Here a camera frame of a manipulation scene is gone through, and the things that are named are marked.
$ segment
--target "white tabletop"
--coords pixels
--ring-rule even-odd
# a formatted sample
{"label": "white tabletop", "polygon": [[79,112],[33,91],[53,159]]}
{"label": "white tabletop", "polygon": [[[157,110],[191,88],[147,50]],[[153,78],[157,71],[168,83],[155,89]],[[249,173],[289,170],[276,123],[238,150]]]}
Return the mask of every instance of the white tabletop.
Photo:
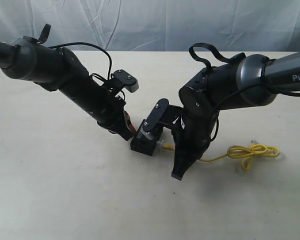
{"label": "white tabletop", "polygon": [[[106,75],[102,53],[76,54]],[[125,108],[136,127],[157,100],[180,105],[178,90],[203,67],[187,52],[110,54],[113,70],[138,78]],[[179,181],[173,152],[133,152],[62,93],[0,71],[0,240],[300,240],[300,98],[280,95],[219,119],[206,158],[252,139],[278,146],[281,157],[256,160],[248,172],[229,158],[196,162]],[[163,139],[173,143],[169,130]]]}

